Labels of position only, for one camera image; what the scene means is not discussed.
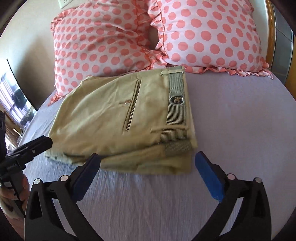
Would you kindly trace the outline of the person's left hand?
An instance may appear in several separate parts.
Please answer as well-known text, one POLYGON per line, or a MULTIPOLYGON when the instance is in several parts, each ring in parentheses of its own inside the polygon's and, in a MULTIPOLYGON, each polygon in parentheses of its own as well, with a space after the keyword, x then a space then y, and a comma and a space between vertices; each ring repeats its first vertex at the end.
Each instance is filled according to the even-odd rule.
POLYGON ((18 198, 13 189, 8 189, 5 185, 1 184, 1 210, 8 218, 24 220, 24 213, 30 195, 29 181, 25 174, 22 174, 21 187, 18 198), (16 201, 21 202, 21 208, 13 207, 16 201))

